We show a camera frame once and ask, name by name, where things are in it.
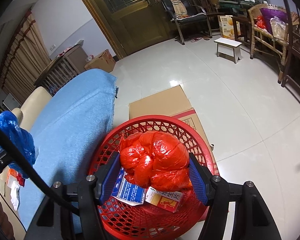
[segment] plaid scarf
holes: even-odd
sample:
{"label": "plaid scarf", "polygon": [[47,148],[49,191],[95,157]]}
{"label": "plaid scarf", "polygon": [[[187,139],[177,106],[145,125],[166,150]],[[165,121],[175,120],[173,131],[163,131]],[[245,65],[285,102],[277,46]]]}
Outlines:
{"label": "plaid scarf", "polygon": [[180,0],[170,0],[170,1],[173,5],[177,19],[188,17],[188,12]]}

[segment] curtain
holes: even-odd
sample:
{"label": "curtain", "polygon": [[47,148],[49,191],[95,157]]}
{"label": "curtain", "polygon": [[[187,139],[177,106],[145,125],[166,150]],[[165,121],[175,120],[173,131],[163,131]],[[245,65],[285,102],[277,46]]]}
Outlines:
{"label": "curtain", "polygon": [[38,25],[28,11],[12,36],[0,68],[0,87],[23,104],[50,62]]}

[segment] black cable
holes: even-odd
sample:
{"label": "black cable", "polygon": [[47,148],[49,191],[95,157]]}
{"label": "black cable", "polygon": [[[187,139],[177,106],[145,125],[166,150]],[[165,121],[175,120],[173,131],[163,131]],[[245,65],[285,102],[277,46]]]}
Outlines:
{"label": "black cable", "polygon": [[18,216],[15,214],[15,212],[12,210],[12,208],[9,206],[9,204],[6,202],[6,200],[4,199],[4,197],[1,195],[1,198],[3,199],[3,201],[7,204],[7,206],[10,208],[10,210],[12,211],[12,213],[16,216],[16,218],[19,220],[20,224],[22,225],[23,229],[25,230],[25,232],[27,232],[25,226],[23,225],[23,223],[21,222],[21,220],[18,218]]}
{"label": "black cable", "polygon": [[38,173],[32,168],[30,163],[21,154],[18,148],[9,140],[9,138],[0,130],[0,146],[7,151],[7,153],[13,158],[13,160],[19,165],[19,167],[29,176],[32,182],[51,200],[56,202],[59,206],[62,206],[72,213],[79,216],[79,209],[71,205],[69,202],[61,198],[55,193],[38,175]]}

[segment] red plastic bag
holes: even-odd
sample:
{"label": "red plastic bag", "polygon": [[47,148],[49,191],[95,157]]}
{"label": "red plastic bag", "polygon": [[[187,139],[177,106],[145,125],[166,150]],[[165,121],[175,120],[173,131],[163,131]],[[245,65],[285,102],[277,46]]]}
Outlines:
{"label": "red plastic bag", "polygon": [[263,18],[263,16],[259,15],[257,17],[257,26],[260,28],[260,29],[267,29],[266,27],[266,23],[265,23],[265,19]]}
{"label": "red plastic bag", "polygon": [[128,182],[159,191],[178,191],[189,184],[189,153],[172,134],[135,133],[122,138],[119,149]]}

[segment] plastic bag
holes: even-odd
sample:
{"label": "plastic bag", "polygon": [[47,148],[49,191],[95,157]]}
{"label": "plastic bag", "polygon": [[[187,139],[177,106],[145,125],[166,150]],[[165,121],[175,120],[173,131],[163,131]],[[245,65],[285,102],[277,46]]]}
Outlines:
{"label": "plastic bag", "polygon": [[284,33],[286,31],[286,24],[280,20],[277,16],[270,19],[270,25],[272,28],[273,37],[279,40],[284,39]]}
{"label": "plastic bag", "polygon": [[257,26],[260,29],[265,29],[265,30],[267,29],[265,19],[261,15],[257,17]]}
{"label": "plastic bag", "polygon": [[128,182],[159,191],[178,191],[189,184],[189,153],[172,134],[135,133],[121,138],[119,149]]}
{"label": "plastic bag", "polygon": [[[19,127],[18,119],[12,112],[4,111],[0,114],[0,130],[10,138],[32,166],[35,163],[35,149],[32,135]],[[10,163],[9,167],[20,173],[24,179],[29,178],[15,162]]]}

